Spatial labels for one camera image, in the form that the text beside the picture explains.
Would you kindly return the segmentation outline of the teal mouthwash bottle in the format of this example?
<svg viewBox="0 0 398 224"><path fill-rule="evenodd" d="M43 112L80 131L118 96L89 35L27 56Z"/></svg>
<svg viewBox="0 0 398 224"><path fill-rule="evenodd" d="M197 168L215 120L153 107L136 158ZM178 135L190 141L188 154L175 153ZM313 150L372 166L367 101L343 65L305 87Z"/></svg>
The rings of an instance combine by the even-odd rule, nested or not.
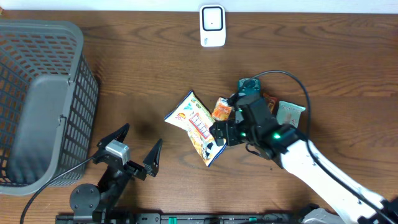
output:
<svg viewBox="0 0 398 224"><path fill-rule="evenodd" d="M261 81L257 78L242 78L238 81L238 95L259 95L261 93Z"/></svg>

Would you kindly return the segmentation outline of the pale green wipes pack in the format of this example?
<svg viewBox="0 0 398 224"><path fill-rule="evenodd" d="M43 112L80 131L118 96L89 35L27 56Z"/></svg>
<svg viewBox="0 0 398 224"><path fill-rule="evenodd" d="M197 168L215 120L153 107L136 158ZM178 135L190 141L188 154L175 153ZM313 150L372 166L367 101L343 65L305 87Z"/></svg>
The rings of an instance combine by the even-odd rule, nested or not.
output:
<svg viewBox="0 0 398 224"><path fill-rule="evenodd" d="M280 125L291 124L292 126L297 128L299 125L300 115L305 110L306 107L299 106L286 101L279 101L276 120Z"/></svg>

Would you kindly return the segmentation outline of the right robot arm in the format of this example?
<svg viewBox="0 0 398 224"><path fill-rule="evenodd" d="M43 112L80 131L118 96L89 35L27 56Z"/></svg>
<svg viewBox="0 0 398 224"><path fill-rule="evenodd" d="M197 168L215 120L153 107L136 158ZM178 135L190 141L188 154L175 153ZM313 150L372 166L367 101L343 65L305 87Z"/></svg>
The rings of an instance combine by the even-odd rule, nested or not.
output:
<svg viewBox="0 0 398 224"><path fill-rule="evenodd" d="M291 124L279 124L261 96L232 96L235 117L216 121L210 133L218 145L247 144L315 191L345 223L397 223L397 200L363 187L330 162Z"/></svg>

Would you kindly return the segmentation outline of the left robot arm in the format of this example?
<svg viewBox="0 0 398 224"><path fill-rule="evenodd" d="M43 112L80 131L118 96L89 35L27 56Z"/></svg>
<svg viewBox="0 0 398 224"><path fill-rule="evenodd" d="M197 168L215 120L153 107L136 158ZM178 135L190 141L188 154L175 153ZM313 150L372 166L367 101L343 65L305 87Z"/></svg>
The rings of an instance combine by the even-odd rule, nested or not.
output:
<svg viewBox="0 0 398 224"><path fill-rule="evenodd" d="M115 208L121 194L132 179L145 180L155 177L159 171L160 152L163 141L159 139L150 150L143 164L130 160L129 146L123 143L129 131L125 124L117 131L102 138L93 155L94 164L104 162L107 169L96 185L81 184L70 196L73 215L70 223L134 223L131 212Z"/></svg>

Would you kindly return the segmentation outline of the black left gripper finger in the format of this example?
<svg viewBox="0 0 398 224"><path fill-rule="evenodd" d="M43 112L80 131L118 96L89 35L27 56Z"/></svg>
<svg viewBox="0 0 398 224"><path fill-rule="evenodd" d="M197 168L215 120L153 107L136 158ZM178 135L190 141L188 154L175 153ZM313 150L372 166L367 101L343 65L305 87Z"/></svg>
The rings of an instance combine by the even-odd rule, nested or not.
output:
<svg viewBox="0 0 398 224"><path fill-rule="evenodd" d="M148 175L155 177L159 171L160 152L163 140L159 139L143 160L144 168Z"/></svg>
<svg viewBox="0 0 398 224"><path fill-rule="evenodd" d="M99 149L105 149L105 147L112 141L112 140L116 140L118 142L123 143L125 137L127 136L127 133L129 131L130 128L130 124L126 123L125 125L123 125L122 127L120 127L118 130L116 130L115 132L107 135L106 137L102 138L98 144L97 147Z"/></svg>

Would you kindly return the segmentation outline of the red brown snack packet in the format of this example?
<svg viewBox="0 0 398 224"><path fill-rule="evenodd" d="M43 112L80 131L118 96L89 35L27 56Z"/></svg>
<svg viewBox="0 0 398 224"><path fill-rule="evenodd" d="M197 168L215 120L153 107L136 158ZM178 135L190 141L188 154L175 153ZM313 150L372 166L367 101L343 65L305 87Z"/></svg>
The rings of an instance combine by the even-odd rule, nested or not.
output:
<svg viewBox="0 0 398 224"><path fill-rule="evenodd" d="M267 102L268 109L269 109L270 113L272 114L276 107L278 99L274 96L268 95L267 93L263 93L263 97L265 98L265 100Z"/></svg>

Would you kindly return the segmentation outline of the yellow snack bag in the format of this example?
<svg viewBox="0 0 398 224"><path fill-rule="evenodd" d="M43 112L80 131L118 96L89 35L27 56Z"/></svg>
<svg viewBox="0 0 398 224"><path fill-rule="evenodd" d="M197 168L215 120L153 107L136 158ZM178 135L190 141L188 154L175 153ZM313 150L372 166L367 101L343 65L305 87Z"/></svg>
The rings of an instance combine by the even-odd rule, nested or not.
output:
<svg viewBox="0 0 398 224"><path fill-rule="evenodd" d="M215 120L193 90L188 92L164 121L187 132L193 147L207 167L210 167L226 148L226 141L219 146L210 133L210 127Z"/></svg>

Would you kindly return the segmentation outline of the small orange juice carton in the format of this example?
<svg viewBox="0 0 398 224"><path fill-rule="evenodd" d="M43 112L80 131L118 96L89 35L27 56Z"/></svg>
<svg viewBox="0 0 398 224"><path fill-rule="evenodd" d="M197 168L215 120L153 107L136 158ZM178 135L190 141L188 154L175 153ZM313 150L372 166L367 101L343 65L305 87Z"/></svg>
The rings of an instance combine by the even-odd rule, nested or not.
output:
<svg viewBox="0 0 398 224"><path fill-rule="evenodd" d="M219 97L211 116L216 121L226 121L228 120L231 112L232 107L228 104L227 99Z"/></svg>

